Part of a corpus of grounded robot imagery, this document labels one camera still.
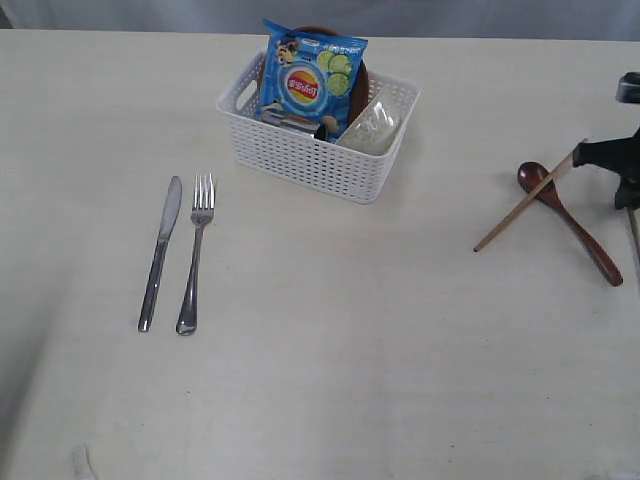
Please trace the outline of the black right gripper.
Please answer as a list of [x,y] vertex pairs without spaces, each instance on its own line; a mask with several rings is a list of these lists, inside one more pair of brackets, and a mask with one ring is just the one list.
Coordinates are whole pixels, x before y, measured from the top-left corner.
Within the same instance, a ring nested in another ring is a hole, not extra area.
[[581,142],[573,150],[574,168],[593,165],[620,178],[614,196],[616,210],[639,208],[639,131],[632,136],[600,142]]

